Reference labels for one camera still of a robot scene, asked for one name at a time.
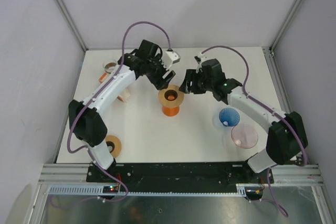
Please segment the orange glass flask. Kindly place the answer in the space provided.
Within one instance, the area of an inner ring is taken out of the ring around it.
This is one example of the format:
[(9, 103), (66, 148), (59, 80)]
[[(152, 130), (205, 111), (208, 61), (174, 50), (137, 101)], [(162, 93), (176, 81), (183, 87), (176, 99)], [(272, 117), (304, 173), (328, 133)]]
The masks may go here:
[(162, 112), (166, 116), (170, 116), (170, 117), (176, 116), (179, 113), (179, 111), (180, 111), (179, 106), (176, 106), (176, 107), (173, 107), (173, 108), (162, 106)]

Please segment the blue glass dripper cone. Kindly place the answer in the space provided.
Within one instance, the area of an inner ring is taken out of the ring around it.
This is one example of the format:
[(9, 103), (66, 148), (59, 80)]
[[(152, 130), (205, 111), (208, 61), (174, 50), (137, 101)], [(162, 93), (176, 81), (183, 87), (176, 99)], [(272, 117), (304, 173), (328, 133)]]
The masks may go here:
[(222, 109), (219, 112), (218, 118), (224, 127), (235, 127), (240, 122), (240, 115), (233, 108)]

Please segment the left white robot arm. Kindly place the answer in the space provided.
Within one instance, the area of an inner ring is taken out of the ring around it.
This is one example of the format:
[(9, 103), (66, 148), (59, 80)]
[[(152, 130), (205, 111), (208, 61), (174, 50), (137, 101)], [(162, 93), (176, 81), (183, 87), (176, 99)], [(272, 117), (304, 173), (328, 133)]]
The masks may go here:
[(105, 182), (115, 178), (114, 157), (105, 142), (107, 126), (103, 117), (113, 101), (139, 77), (146, 76), (157, 90), (168, 87), (175, 76), (170, 68), (180, 61), (173, 49), (143, 40), (139, 48), (123, 54), (115, 71), (93, 93), (81, 101), (72, 100), (68, 106), (69, 136), (76, 136), (88, 149), (92, 161), (99, 166), (98, 176)]

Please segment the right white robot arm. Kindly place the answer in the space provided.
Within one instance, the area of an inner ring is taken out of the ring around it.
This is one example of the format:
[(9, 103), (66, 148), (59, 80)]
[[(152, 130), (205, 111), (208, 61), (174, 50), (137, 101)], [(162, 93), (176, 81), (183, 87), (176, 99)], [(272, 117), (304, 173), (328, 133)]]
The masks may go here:
[(254, 183), (261, 172), (275, 165), (283, 165), (308, 145), (301, 116), (297, 112), (286, 113), (262, 103), (247, 93), (237, 80), (227, 79), (221, 64), (205, 56), (195, 57), (196, 69), (187, 69), (179, 90), (185, 94), (211, 92), (220, 102), (234, 107), (253, 119), (267, 135), (266, 147), (250, 157), (248, 166), (242, 169), (243, 179)]

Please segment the orange coffee filter box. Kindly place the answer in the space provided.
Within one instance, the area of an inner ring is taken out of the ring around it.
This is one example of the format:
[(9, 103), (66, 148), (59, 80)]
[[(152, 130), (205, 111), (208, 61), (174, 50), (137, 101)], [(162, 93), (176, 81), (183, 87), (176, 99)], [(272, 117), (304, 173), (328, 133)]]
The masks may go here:
[[(110, 74), (109, 73), (104, 73), (100, 78), (99, 78), (99, 82), (100, 83), (104, 83), (108, 78), (109, 78)], [(128, 99), (130, 98), (131, 93), (130, 91), (125, 88), (119, 95), (118, 95), (118, 99), (124, 103), (126, 103), (128, 101)]]

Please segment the pink glass dripper cone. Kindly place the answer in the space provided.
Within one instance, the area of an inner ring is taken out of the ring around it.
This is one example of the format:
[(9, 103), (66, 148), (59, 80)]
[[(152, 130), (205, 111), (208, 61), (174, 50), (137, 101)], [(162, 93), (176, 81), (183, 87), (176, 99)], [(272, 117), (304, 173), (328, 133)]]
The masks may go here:
[(258, 143), (258, 134), (249, 124), (239, 123), (231, 131), (233, 142), (240, 148), (250, 149)]

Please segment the clear glass carafe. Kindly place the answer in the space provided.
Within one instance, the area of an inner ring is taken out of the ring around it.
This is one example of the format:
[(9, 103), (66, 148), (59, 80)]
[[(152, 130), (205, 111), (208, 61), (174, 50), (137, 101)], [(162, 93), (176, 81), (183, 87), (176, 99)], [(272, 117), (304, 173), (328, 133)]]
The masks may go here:
[(102, 66), (105, 71), (105, 73), (111, 74), (115, 71), (118, 63), (114, 59), (109, 59), (107, 61), (104, 61)]

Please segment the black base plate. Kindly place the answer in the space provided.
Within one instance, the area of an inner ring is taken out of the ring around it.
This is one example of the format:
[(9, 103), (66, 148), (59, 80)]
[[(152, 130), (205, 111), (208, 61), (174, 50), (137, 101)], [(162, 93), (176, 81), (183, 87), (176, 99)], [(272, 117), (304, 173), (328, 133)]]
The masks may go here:
[(245, 162), (124, 163), (88, 168), (89, 183), (120, 179), (131, 193), (235, 193), (237, 184), (274, 182), (271, 172), (254, 173)]

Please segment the aluminium frame rail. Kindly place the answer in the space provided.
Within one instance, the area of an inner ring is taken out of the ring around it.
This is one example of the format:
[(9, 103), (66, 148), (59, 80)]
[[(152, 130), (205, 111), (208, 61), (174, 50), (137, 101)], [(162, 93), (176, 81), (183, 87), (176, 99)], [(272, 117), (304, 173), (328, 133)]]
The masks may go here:
[(318, 165), (277, 166), (272, 169), (274, 185), (278, 186), (324, 186), (324, 180)]

